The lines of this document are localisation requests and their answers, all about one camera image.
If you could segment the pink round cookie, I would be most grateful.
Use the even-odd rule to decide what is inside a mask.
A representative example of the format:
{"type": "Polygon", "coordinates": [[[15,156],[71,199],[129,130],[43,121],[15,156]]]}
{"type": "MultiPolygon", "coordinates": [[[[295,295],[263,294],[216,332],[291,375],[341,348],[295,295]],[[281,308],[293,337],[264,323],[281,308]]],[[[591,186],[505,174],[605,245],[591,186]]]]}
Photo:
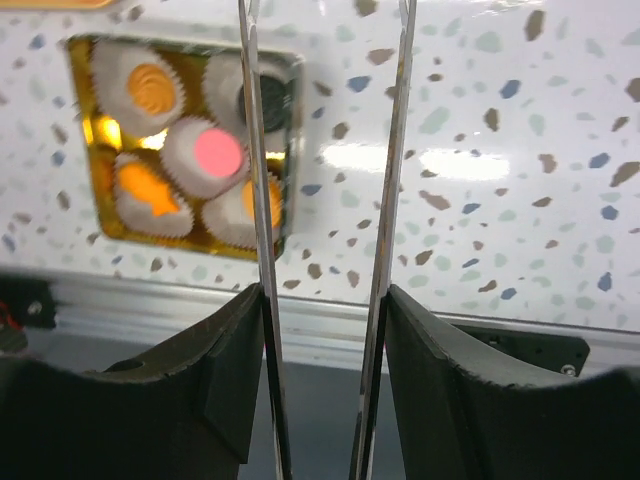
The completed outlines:
{"type": "Polygon", "coordinates": [[[194,157],[199,167],[214,178],[226,178],[237,173],[244,159],[242,147],[228,132],[210,128],[194,142],[194,157]]]}

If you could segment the metal serving tongs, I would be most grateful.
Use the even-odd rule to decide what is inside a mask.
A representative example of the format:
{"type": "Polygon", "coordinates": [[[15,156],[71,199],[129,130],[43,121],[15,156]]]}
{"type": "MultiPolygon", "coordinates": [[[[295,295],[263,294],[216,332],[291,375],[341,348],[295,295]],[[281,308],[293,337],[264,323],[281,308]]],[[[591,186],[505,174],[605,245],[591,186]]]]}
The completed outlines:
{"type": "MultiPolygon", "coordinates": [[[[386,298],[391,283],[417,8],[414,1],[400,2],[398,25],[392,26],[379,16],[378,4],[373,1],[298,1],[291,6],[293,18],[318,43],[304,54],[303,74],[292,105],[294,144],[299,159],[297,180],[286,187],[287,244],[309,248],[312,258],[323,267],[349,266],[350,260],[334,237],[354,217],[355,211],[343,204],[340,192],[329,184],[328,177],[347,171],[354,195],[376,185],[382,189],[379,217],[374,223],[377,233],[374,260],[371,266],[357,269],[357,291],[366,294],[368,308],[350,460],[353,479],[367,479],[372,474],[386,298]],[[393,50],[397,64],[389,131],[385,137],[364,142],[361,135],[377,120],[380,109],[367,93],[366,80],[351,83],[344,75],[336,74],[335,68],[361,53],[366,40],[387,39],[392,33],[398,34],[399,43],[393,50]]],[[[289,479],[293,471],[278,288],[299,273],[302,265],[295,262],[290,267],[283,266],[274,253],[272,241],[258,63],[260,12],[256,1],[242,1],[238,5],[276,475],[289,479]]]]}

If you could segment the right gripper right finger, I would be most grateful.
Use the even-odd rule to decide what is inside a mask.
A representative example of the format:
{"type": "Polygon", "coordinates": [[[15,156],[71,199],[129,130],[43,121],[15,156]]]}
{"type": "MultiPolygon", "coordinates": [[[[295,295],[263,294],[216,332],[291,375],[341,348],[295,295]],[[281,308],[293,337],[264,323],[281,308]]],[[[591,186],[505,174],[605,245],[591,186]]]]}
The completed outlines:
{"type": "Polygon", "coordinates": [[[639,371],[575,379],[387,296],[386,355],[410,479],[635,479],[639,371]]]}

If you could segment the orange fish cookie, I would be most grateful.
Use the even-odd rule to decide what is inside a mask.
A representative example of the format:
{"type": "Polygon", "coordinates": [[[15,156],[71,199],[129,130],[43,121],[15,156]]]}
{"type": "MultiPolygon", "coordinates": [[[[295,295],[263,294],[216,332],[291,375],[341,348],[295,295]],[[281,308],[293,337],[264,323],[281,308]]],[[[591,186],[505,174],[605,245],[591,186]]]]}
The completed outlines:
{"type": "Polygon", "coordinates": [[[136,201],[148,205],[154,217],[173,214],[180,207],[173,198],[169,184],[141,162],[127,163],[118,171],[122,189],[136,201]]]}

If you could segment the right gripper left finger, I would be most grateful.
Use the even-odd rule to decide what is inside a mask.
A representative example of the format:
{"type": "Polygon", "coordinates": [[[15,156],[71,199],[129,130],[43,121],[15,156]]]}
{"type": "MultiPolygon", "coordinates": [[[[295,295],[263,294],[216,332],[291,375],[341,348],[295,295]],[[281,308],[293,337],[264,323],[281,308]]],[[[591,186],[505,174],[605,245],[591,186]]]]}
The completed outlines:
{"type": "Polygon", "coordinates": [[[1,359],[5,479],[234,479],[249,457],[264,337],[251,285],[102,372],[1,359]]]}

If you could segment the orange swirl cookie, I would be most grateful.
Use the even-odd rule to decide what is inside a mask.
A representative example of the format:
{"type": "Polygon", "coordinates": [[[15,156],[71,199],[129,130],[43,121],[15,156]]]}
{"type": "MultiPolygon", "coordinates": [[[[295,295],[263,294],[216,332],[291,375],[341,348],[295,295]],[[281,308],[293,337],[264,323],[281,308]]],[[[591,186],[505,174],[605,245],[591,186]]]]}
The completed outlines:
{"type": "Polygon", "coordinates": [[[165,114],[176,106],[172,79],[159,65],[139,64],[129,74],[126,87],[133,104],[149,115],[165,114]]]}

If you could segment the black sandwich cookie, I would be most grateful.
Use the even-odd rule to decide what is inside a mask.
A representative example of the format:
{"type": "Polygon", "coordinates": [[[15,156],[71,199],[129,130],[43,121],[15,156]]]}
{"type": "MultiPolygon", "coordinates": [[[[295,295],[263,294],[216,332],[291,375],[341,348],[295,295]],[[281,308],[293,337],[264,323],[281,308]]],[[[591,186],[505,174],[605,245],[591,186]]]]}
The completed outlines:
{"type": "Polygon", "coordinates": [[[294,82],[274,75],[260,76],[264,132],[282,130],[290,118],[294,82]]]}

